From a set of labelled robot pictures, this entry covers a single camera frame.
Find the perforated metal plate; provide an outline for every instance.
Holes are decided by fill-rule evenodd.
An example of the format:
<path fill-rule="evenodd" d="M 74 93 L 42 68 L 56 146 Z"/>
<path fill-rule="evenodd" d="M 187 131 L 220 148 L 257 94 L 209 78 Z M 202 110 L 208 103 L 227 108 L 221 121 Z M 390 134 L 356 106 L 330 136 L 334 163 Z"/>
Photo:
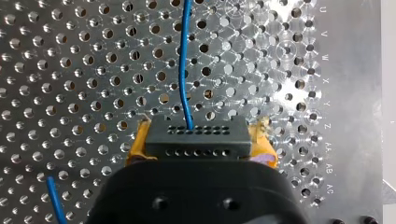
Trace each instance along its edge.
<path fill-rule="evenodd" d="M 137 122 L 182 117 L 182 5 L 1 1 L 1 221 L 55 222 L 54 175 L 67 219 L 82 223 Z M 375 0 L 194 1 L 194 119 L 270 117 L 279 172 L 313 223 L 382 218 L 379 26 Z"/>

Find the hole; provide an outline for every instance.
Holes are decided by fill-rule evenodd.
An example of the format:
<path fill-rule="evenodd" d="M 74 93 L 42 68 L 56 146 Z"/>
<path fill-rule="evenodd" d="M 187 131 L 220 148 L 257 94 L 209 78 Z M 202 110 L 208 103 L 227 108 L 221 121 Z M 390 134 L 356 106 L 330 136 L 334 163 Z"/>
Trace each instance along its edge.
<path fill-rule="evenodd" d="M 160 32 L 160 30 L 161 30 L 161 28 L 157 24 L 151 26 L 151 32 L 155 35 L 158 34 Z"/>
<path fill-rule="evenodd" d="M 128 27 L 126 28 L 126 34 L 127 34 L 128 36 L 134 36 L 134 35 L 136 35 L 136 33 L 137 33 L 137 30 L 136 30 L 136 28 L 134 28 L 133 26 L 128 26 Z"/>
<path fill-rule="evenodd" d="M 164 197 L 158 197 L 154 199 L 154 202 L 152 203 L 152 208 L 155 210 L 164 210 L 168 207 L 168 201 Z"/>
<path fill-rule="evenodd" d="M 146 62 L 143 64 L 143 67 L 145 68 L 145 70 L 150 70 L 152 68 L 152 63 Z"/>
<path fill-rule="evenodd" d="M 54 20 L 59 21 L 64 16 L 64 14 L 62 13 L 61 10 L 59 10 L 58 8 L 55 8 L 52 10 L 51 16 Z"/>
<path fill-rule="evenodd" d="M 207 120 L 213 120 L 213 119 L 215 119 L 215 117 L 216 117 L 216 114 L 214 112 L 209 112 L 206 114 Z"/>
<path fill-rule="evenodd" d="M 294 8 L 292 11 L 291 11 L 291 16 L 292 17 L 294 17 L 294 18 L 299 18 L 299 17 L 301 17 L 301 14 L 302 14 L 302 11 L 299 9 L 299 8 Z"/>
<path fill-rule="evenodd" d="M 87 86 L 90 89 L 95 89 L 98 86 L 98 81 L 96 81 L 96 79 L 94 79 L 93 77 L 91 77 L 90 79 L 88 79 L 87 81 Z"/>
<path fill-rule="evenodd" d="M 317 119 L 318 119 L 318 115 L 315 114 L 315 113 L 312 113 L 312 114 L 309 115 L 309 119 L 311 119 L 311 120 L 317 120 Z"/>
<path fill-rule="evenodd" d="M 298 152 L 300 153 L 300 155 L 302 155 L 302 156 L 305 156 L 306 154 L 308 154 L 308 148 L 306 148 L 306 147 L 300 147 L 299 149 L 298 149 Z"/>
<path fill-rule="evenodd" d="M 286 151 L 285 151 L 284 149 L 280 148 L 280 149 L 278 149 L 278 150 L 276 151 L 276 154 L 277 154 L 277 156 L 278 156 L 279 158 L 283 158 L 284 156 L 286 156 Z"/>
<path fill-rule="evenodd" d="M 294 188 L 297 188 L 298 185 L 299 185 L 298 180 L 295 180 L 295 179 L 291 180 L 291 185 L 292 185 Z"/>
<path fill-rule="evenodd" d="M 52 86 L 49 83 L 44 83 L 43 86 L 41 87 L 41 90 L 44 93 L 50 93 L 50 92 L 52 92 Z"/>
<path fill-rule="evenodd" d="M 321 199 L 319 199 L 319 198 L 314 199 L 315 206 L 319 206 L 320 204 L 321 204 Z"/>
<path fill-rule="evenodd" d="M 320 184 L 320 179 L 317 177 L 312 178 L 312 182 L 314 183 L 314 185 L 318 186 Z"/>
<path fill-rule="evenodd" d="M 201 71 L 202 75 L 204 77 L 208 77 L 210 76 L 210 74 L 212 73 L 212 70 L 209 67 L 204 67 Z"/>
<path fill-rule="evenodd" d="M 276 134 L 277 136 L 282 136 L 285 133 L 285 129 L 283 129 L 282 127 L 277 127 L 274 130 L 274 134 Z"/>
<path fill-rule="evenodd" d="M 294 64 L 296 66 L 301 66 L 301 65 L 303 65 L 303 63 L 304 63 L 304 58 L 303 57 L 296 57 L 294 59 Z"/>
<path fill-rule="evenodd" d="M 85 155 L 87 155 L 87 150 L 84 147 L 78 147 L 76 149 L 76 155 L 78 157 L 84 157 Z"/>
<path fill-rule="evenodd" d="M 119 25 L 122 23 L 122 17 L 121 16 L 115 16 L 113 17 L 113 24 Z"/>
<path fill-rule="evenodd" d="M 160 97 L 159 97 L 159 101 L 160 101 L 160 103 L 161 104 L 167 104 L 168 102 L 169 102 L 169 96 L 168 96 L 168 94 L 166 94 L 166 93 L 163 93 L 163 94 L 161 94 L 160 95 Z"/>
<path fill-rule="evenodd" d="M 147 100 L 146 100 L 145 97 L 139 96 L 139 97 L 137 97 L 136 103 L 137 103 L 137 105 L 139 105 L 139 106 L 143 106 L 143 105 L 146 105 Z"/>
<path fill-rule="evenodd" d="M 223 206 L 226 210 L 230 210 L 230 211 L 235 211 L 240 208 L 240 204 L 232 198 L 225 199 L 223 201 Z"/>
<path fill-rule="evenodd" d="M 153 51 L 153 55 L 155 58 L 161 58 L 163 56 L 163 50 L 162 49 L 155 49 Z"/>
<path fill-rule="evenodd" d="M 195 35 L 194 34 L 189 35 L 189 40 L 190 41 L 193 41 L 194 39 L 195 39 Z"/>
<path fill-rule="evenodd" d="M 49 68 L 49 64 L 45 60 L 40 60 L 37 63 L 37 67 L 40 70 L 47 70 L 47 68 Z"/>
<path fill-rule="evenodd" d="M 178 113 L 180 111 L 180 106 L 178 105 L 174 105 L 174 107 L 172 108 L 172 112 L 174 112 L 175 114 Z"/>
<path fill-rule="evenodd" d="M 113 105 L 114 105 L 114 107 L 115 107 L 116 109 L 121 109 L 121 108 L 123 108 L 123 106 L 124 106 L 124 102 L 123 102 L 123 100 L 121 100 L 121 99 L 116 99 L 116 100 L 113 102 Z"/>
<path fill-rule="evenodd" d="M 306 46 L 306 51 L 313 51 L 315 48 L 313 45 L 307 45 Z"/>
<path fill-rule="evenodd" d="M 159 72 L 159 73 L 157 73 L 157 80 L 158 80 L 158 81 L 165 81 L 165 80 L 166 80 L 166 74 L 165 74 L 165 72 Z"/>
<path fill-rule="evenodd" d="M 49 105 L 46 108 L 46 112 L 49 116 L 54 116 L 56 114 L 56 108 L 53 105 Z"/>
<path fill-rule="evenodd" d="M 69 177 L 69 173 L 67 173 L 66 171 L 60 171 L 60 172 L 58 173 L 58 177 L 59 177 L 61 180 L 66 180 L 66 179 Z"/>
<path fill-rule="evenodd" d="M 167 44 L 172 43 L 172 36 L 167 36 L 167 37 L 165 38 L 165 42 L 166 42 Z"/>
<path fill-rule="evenodd" d="M 97 124 L 95 124 L 94 129 L 97 133 L 103 133 L 106 130 L 106 125 L 103 123 L 97 123 Z"/>
<path fill-rule="evenodd" d="M 93 111 L 99 111 L 102 108 L 102 105 L 98 101 L 93 101 L 91 103 L 91 109 Z"/>
<path fill-rule="evenodd" d="M 206 21 L 198 21 L 197 26 L 200 29 L 204 29 L 206 27 Z"/>
<path fill-rule="evenodd" d="M 279 0 L 279 4 L 281 6 L 286 6 L 288 4 L 288 0 Z"/>
<path fill-rule="evenodd" d="M 311 141 L 316 143 L 319 140 L 319 138 L 316 135 L 311 136 Z"/>
<path fill-rule="evenodd" d="M 234 96 L 235 93 L 236 93 L 236 90 L 235 90 L 234 88 L 232 88 L 232 87 L 230 87 L 230 88 L 228 88 L 228 89 L 226 90 L 226 94 L 227 94 L 228 97 Z"/>
<path fill-rule="evenodd" d="M 171 60 L 168 61 L 168 66 L 169 67 L 175 67 L 175 65 L 176 65 L 175 60 L 171 59 Z"/>
<path fill-rule="evenodd" d="M 82 42 L 87 42 L 90 40 L 91 35 L 90 33 L 86 32 L 86 31 L 81 31 L 78 35 L 79 40 L 81 40 Z"/>
<path fill-rule="evenodd" d="M 112 86 L 119 86 L 121 84 L 121 79 L 119 77 L 112 77 L 110 79 L 110 84 Z"/>
<path fill-rule="evenodd" d="M 314 68 L 308 68 L 308 71 L 306 71 L 306 73 L 308 74 L 308 75 L 314 75 L 315 74 L 315 69 Z"/>
<path fill-rule="evenodd" d="M 307 198 L 311 195 L 311 190 L 303 189 L 303 190 L 301 190 L 301 195 L 303 195 L 303 197 Z"/>
<path fill-rule="evenodd" d="M 9 41 L 9 45 L 11 46 L 12 49 L 18 49 L 21 46 L 21 41 L 17 38 L 12 38 Z"/>
<path fill-rule="evenodd" d="M 181 31 L 181 23 L 177 21 L 174 23 L 174 30 L 180 32 Z"/>
<path fill-rule="evenodd" d="M 180 5 L 180 0 L 171 0 L 171 5 L 173 7 L 178 7 Z"/>
<path fill-rule="evenodd" d="M 79 125 L 75 125 L 72 129 L 73 135 L 81 135 L 83 131 L 84 129 L 82 128 L 82 126 Z"/>
<path fill-rule="evenodd" d="M 112 170 L 109 166 L 104 166 L 102 168 L 102 175 L 111 175 L 111 172 Z"/>
<path fill-rule="evenodd" d="M 305 104 L 305 103 L 299 103 L 299 104 L 297 104 L 296 109 L 297 109 L 298 111 L 303 112 L 303 111 L 306 110 L 306 104 Z"/>
<path fill-rule="evenodd" d="M 120 121 L 120 122 L 117 124 L 117 128 L 118 128 L 120 131 L 124 131 L 124 130 L 126 130 L 126 129 L 128 128 L 128 123 L 122 120 L 122 121 Z"/>
<path fill-rule="evenodd" d="M 196 105 L 195 105 L 195 109 L 196 109 L 196 110 L 200 110 L 200 109 L 202 109 L 202 107 L 203 107 L 203 106 L 202 106 L 201 104 L 196 104 Z"/>
<path fill-rule="evenodd" d="M 90 189 L 85 189 L 84 190 L 84 192 L 82 193 L 83 195 L 84 195 L 84 197 L 85 198 L 91 198 L 91 196 L 93 195 L 93 192 L 92 192 L 92 190 L 90 190 Z"/>
<path fill-rule="evenodd" d="M 206 98 L 206 100 L 209 100 L 213 97 L 214 93 L 212 90 L 206 90 L 204 91 L 204 97 Z"/>
<path fill-rule="evenodd" d="M 203 44 L 203 45 L 201 45 L 201 46 L 199 47 L 199 50 L 200 50 L 202 53 L 207 53 L 207 52 L 209 51 L 209 46 L 208 46 L 207 44 Z"/>
<path fill-rule="evenodd" d="M 317 96 L 317 93 L 314 92 L 314 91 L 310 91 L 310 92 L 308 93 L 308 97 L 309 97 L 309 98 L 315 98 L 316 96 Z"/>
<path fill-rule="evenodd" d="M 134 75 L 134 83 L 140 84 L 143 82 L 143 76 L 140 74 Z"/>
<path fill-rule="evenodd" d="M 125 1 L 122 3 L 122 9 L 126 12 L 130 12 L 132 9 L 134 9 L 134 5 L 132 5 L 132 3 L 129 1 Z"/>
<path fill-rule="evenodd" d="M 299 33 L 296 33 L 296 34 L 294 34 L 294 36 L 293 36 L 293 40 L 294 40 L 295 42 L 301 42 L 301 41 L 303 40 L 303 35 L 302 35 L 302 34 L 299 34 Z"/>
<path fill-rule="evenodd" d="M 131 51 L 131 53 L 129 53 L 129 56 L 132 60 L 138 60 L 140 58 L 140 53 L 139 51 Z"/>
<path fill-rule="evenodd" d="M 305 82 L 303 80 L 297 80 L 294 86 L 297 89 L 302 90 L 305 87 Z"/>
<path fill-rule="evenodd" d="M 84 58 L 82 59 L 82 61 L 86 64 L 86 65 L 92 65 L 94 62 L 94 58 L 91 55 L 85 55 Z"/>
<path fill-rule="evenodd" d="M 302 176 L 308 176 L 309 175 L 309 170 L 307 168 L 303 168 L 300 170 L 300 175 Z"/>
<path fill-rule="evenodd" d="M 117 54 L 110 52 L 106 55 L 106 59 L 109 63 L 114 63 L 117 61 Z"/>
<path fill-rule="evenodd" d="M 103 30 L 102 35 L 104 38 L 110 39 L 113 37 L 114 33 L 111 29 L 106 28 L 105 30 Z"/>
<path fill-rule="evenodd" d="M 12 14 L 8 14 L 5 16 L 5 21 L 6 21 L 6 24 L 13 25 L 13 24 L 15 24 L 16 17 Z"/>
<path fill-rule="evenodd" d="M 73 81 L 67 80 L 64 83 L 64 89 L 67 91 L 73 91 L 76 87 L 76 84 Z"/>
<path fill-rule="evenodd" d="M 314 23 L 312 21 L 306 21 L 305 26 L 310 28 L 310 27 L 314 26 Z"/>
<path fill-rule="evenodd" d="M 290 166 L 295 166 L 297 165 L 297 160 L 293 159 L 289 162 Z"/>
<path fill-rule="evenodd" d="M 85 10 L 85 8 L 83 7 L 77 7 L 75 9 L 76 12 L 76 16 L 78 17 L 85 17 L 87 15 L 87 10 Z"/>
<path fill-rule="evenodd" d="M 157 2 L 152 1 L 152 2 L 148 3 L 148 8 L 149 9 L 154 9 L 155 7 L 157 7 Z"/>
<path fill-rule="evenodd" d="M 70 104 L 68 110 L 71 114 L 76 114 L 79 110 L 79 107 L 76 104 Z"/>
<path fill-rule="evenodd" d="M 250 94 L 255 95 L 259 91 L 259 87 L 257 87 L 256 85 L 251 85 L 248 88 L 248 91 L 250 92 Z"/>
<path fill-rule="evenodd" d="M 318 157 L 314 157 L 311 160 L 314 164 L 318 164 L 319 163 L 319 158 Z"/>
<path fill-rule="evenodd" d="M 291 101 L 293 99 L 293 95 L 291 93 L 286 94 L 285 100 Z"/>
<path fill-rule="evenodd" d="M 107 13 L 110 12 L 110 7 L 106 4 L 101 4 L 99 6 L 99 12 L 100 14 L 106 15 Z"/>
<path fill-rule="evenodd" d="M 68 58 L 62 58 L 61 59 L 61 66 L 63 68 L 70 67 L 70 65 L 72 65 L 72 61 L 70 59 L 68 59 Z"/>
<path fill-rule="evenodd" d="M 54 156 L 56 159 L 61 160 L 61 159 L 64 158 L 64 151 L 58 149 L 58 150 L 56 150 L 56 151 L 53 153 L 53 156 Z"/>

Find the metal surface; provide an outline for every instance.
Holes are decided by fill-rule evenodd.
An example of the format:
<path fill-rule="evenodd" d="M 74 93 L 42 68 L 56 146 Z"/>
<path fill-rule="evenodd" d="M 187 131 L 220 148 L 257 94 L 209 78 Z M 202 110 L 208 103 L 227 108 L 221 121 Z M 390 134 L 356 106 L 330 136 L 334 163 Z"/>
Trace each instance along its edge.
<path fill-rule="evenodd" d="M 250 156 L 251 139 L 244 117 L 232 120 L 196 120 L 193 130 L 186 121 L 153 118 L 146 138 L 146 155 L 162 158 L 234 159 Z"/>
<path fill-rule="evenodd" d="M 54 175 L 67 219 L 84 221 L 137 122 L 182 117 L 182 4 L 2 1 L 0 220 L 54 222 Z M 194 119 L 269 116 L 313 223 L 381 222 L 379 1 L 196 0 L 190 31 Z"/>

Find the blue wire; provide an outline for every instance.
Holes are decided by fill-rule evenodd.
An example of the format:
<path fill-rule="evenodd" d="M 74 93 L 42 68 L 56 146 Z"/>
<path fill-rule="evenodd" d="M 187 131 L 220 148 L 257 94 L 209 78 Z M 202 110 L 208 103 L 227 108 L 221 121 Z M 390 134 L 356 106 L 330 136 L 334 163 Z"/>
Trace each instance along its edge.
<path fill-rule="evenodd" d="M 49 189 L 50 200 L 52 201 L 53 210 L 55 211 L 55 216 L 58 220 L 58 223 L 66 224 L 64 210 L 62 209 L 62 204 L 59 201 L 58 192 L 55 188 L 55 181 L 52 176 L 47 177 L 47 188 Z"/>
<path fill-rule="evenodd" d="M 189 102 L 187 101 L 186 95 L 186 57 L 190 25 L 190 12 L 191 12 L 191 0 L 184 0 L 182 28 L 181 28 L 181 40 L 180 40 L 180 58 L 178 65 L 178 86 L 180 90 L 180 100 L 183 105 L 184 117 L 187 123 L 187 129 L 191 130 L 194 127 L 192 116 L 189 108 Z"/>

